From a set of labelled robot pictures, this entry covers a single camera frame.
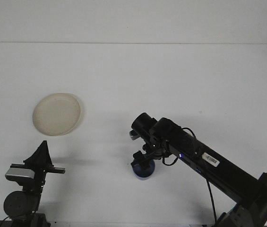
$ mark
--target black robotic arm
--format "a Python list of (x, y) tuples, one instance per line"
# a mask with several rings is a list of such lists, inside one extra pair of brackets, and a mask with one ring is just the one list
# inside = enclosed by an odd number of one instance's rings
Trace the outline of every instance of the black robotic arm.
[(231, 211), (220, 216), (214, 227), (264, 226), (267, 221), (267, 173), (259, 179), (254, 178), (169, 119), (157, 121), (142, 113), (131, 127), (132, 140), (141, 137), (146, 152), (133, 155), (133, 168), (147, 171), (153, 165), (153, 159), (175, 155), (237, 203)]

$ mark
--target black cable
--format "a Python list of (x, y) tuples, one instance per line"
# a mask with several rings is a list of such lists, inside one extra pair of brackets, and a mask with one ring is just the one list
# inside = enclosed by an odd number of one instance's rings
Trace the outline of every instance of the black cable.
[(7, 216), (6, 218), (4, 218), (4, 219), (1, 221), (1, 223), (0, 223), (0, 227), (2, 226), (3, 222), (4, 222), (6, 219), (8, 219), (8, 218), (9, 218), (9, 216)]
[(172, 165), (174, 165), (174, 164), (177, 162), (178, 159), (179, 159), (179, 158), (176, 157), (175, 160), (174, 160), (171, 164), (166, 164), (166, 163), (165, 163), (165, 157), (163, 157), (163, 164), (164, 164), (165, 166), (172, 166)]
[[(196, 136), (194, 134), (194, 132), (190, 129), (190, 128), (182, 128), (183, 130), (188, 130), (191, 132), (191, 134), (193, 135), (193, 137), (196, 139)], [(204, 178), (206, 179), (207, 185), (208, 185), (208, 189), (209, 189), (209, 193), (210, 193), (210, 198), (211, 198), (211, 203), (212, 203), (212, 209), (213, 209), (213, 215), (214, 215), (214, 220), (215, 222), (217, 221), (217, 217), (216, 217), (216, 210), (215, 210), (215, 205), (214, 205), (214, 199), (213, 199), (213, 194), (211, 191), (211, 187), (210, 187), (210, 183), (208, 181), (208, 178), (206, 175), (204, 175)]]
[(210, 197), (211, 197), (211, 203), (212, 203), (212, 208), (213, 208), (214, 220), (215, 220), (215, 222), (217, 222), (217, 216), (216, 216), (216, 211), (215, 211), (214, 199), (213, 199), (213, 195), (212, 195), (212, 191), (211, 191), (210, 183), (209, 183), (209, 181), (208, 181), (207, 178), (206, 178), (206, 181), (207, 181), (208, 189), (209, 189), (209, 192), (210, 192)]

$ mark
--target sticker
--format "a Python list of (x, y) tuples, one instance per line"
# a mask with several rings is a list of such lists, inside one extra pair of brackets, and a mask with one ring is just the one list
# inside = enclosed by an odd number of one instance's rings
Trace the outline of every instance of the sticker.
[(217, 167), (218, 164), (220, 163), (220, 161), (218, 161), (216, 158), (213, 158), (211, 155), (207, 154), (206, 152), (202, 155), (202, 158), (215, 167)]

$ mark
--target beige plate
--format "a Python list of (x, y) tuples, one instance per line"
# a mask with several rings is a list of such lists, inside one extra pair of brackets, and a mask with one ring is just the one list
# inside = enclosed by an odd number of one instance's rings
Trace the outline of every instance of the beige plate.
[(80, 104), (71, 94), (56, 93), (42, 99), (34, 109), (34, 126), (48, 136), (70, 132), (79, 121)]

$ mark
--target white wall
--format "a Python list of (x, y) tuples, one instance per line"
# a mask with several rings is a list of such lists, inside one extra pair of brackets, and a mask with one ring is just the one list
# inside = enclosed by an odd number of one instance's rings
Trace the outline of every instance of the white wall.
[(0, 41), (267, 44), (267, 0), (0, 0)]
[[(143, 143), (129, 131), (142, 112), (191, 127), (256, 178), (267, 172), (267, 44), (258, 44), (267, 43), (267, 1), (0, 1), (0, 42), (0, 219), (5, 197), (20, 190), (4, 178), (9, 165), (48, 140), (66, 168), (47, 175), (48, 220), (212, 223), (206, 181), (187, 166), (157, 162), (150, 179), (134, 176)], [(32, 123), (54, 92), (75, 94), (84, 109), (61, 137)], [(218, 215), (234, 205), (213, 193)]]

